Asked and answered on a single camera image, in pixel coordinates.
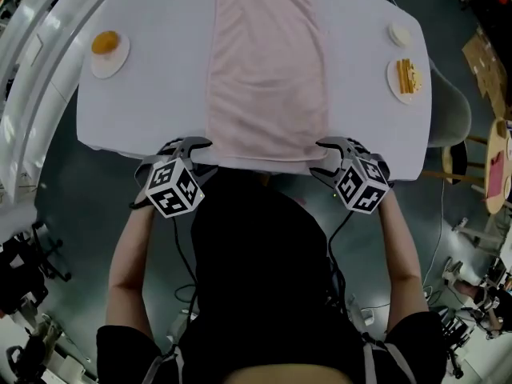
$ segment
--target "cardboard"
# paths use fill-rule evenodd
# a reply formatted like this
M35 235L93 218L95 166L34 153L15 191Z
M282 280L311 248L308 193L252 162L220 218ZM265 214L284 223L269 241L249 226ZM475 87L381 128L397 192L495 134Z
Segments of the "cardboard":
M505 104L505 67L480 27L462 48L462 52L477 79L480 94L483 97L488 94L494 115L498 118L512 119L512 110L507 109Z

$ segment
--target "white table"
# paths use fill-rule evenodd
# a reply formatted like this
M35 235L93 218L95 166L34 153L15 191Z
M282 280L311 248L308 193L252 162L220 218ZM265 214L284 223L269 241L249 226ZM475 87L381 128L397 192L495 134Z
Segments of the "white table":
M356 138L390 166L391 179L416 179L430 129L430 68L416 19L386 0L314 0L325 35L329 135ZM409 30L412 43L389 39L391 22ZM96 31L116 30L130 55L107 80L85 58L78 88L78 139L95 149L140 158L165 142L205 134L206 76L214 31L214 0L107 0ZM410 58L423 73L411 106L390 91L386 67ZM265 162L196 152L196 162L254 170L307 173L305 162ZM333 162L327 158L326 167Z

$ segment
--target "gray floor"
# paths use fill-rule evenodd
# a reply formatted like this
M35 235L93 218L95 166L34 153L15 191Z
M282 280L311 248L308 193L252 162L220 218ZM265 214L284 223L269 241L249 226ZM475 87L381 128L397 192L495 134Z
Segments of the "gray floor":
M430 56L469 99L473 113L471 133L486 137L493 120L492 109L488 99L480 97L461 51L476 30L472 12L461 11L457 0L396 2L419 20ZM81 144L76 138L75 102L76 95L52 141L41 177L41 184L46 188L39 187L36 201L50 231L65 243L62 253L73 279L66 284L49 282L50 296L42 308L55 316L81 351L92 358L87 367L94 372L95 334L104 321L110 260L130 213L127 205L137 193L132 175L138 162L118 154L94 151ZM468 148L470 159L483 160L483 147L469 144ZM429 150L426 167L439 170L439 155L439 150ZM312 178L281 175L274 178L271 185L303 203L327 235L331 235L346 215L332 193ZM439 238L442 181L420 178L415 182L397 183L395 191L425 274ZM483 276L487 256L475 251L463 236L450 231L464 216L474 226L483 227L486 211L480 199L466 184L446 184L442 238L427 284L434 287L439 284L442 264L448 255L464 259L475 277ZM192 219L186 215L180 217L178 228L182 246L194 262L189 234ZM334 252L346 276L348 294L356 294L362 306L388 303L390 284L376 214L354 215L335 239ZM163 349L168 347L166 330L184 307L174 298L174 289L188 282L186 269L174 246L171 222L157 218L144 294L154 336ZM376 322L371 333L383 334L387 311L387 307L375 311ZM82 359L69 343L64 346Z

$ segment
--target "pink object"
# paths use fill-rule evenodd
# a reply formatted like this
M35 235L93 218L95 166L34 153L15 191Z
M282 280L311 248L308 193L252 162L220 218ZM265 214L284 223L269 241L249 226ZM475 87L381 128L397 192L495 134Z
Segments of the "pink object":
M324 53L311 0L216 0L206 136L223 157L320 159Z
M492 198L493 196L500 195L504 192L503 189L503 164L505 161L503 151L498 154L490 161L489 170L489 187L487 188L487 197Z

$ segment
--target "orange food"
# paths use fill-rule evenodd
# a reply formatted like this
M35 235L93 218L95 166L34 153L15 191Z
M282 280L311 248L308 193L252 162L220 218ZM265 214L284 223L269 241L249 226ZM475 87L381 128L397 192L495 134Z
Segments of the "orange food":
M96 36L91 46L95 54L108 54L118 48L119 35L115 31L104 31Z

